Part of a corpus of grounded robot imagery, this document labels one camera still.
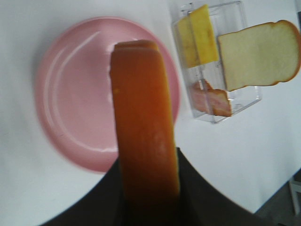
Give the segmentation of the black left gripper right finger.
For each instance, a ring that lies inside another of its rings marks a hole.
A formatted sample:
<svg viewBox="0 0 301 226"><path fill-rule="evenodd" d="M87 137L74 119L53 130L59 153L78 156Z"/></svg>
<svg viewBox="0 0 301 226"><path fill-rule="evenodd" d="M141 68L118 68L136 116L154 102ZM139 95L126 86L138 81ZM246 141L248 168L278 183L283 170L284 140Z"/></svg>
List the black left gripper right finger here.
<svg viewBox="0 0 301 226"><path fill-rule="evenodd" d="M240 207L208 183L177 148L180 202L178 226L270 226Z"/></svg>

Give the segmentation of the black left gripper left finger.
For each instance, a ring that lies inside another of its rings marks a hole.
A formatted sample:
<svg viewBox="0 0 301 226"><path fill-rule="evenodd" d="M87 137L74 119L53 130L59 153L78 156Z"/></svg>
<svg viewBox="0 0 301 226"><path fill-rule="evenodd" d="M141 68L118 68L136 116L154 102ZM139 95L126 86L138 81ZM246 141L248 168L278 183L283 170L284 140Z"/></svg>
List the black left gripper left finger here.
<svg viewBox="0 0 301 226"><path fill-rule="evenodd" d="M125 226L126 211L119 160L79 201L43 226Z"/></svg>

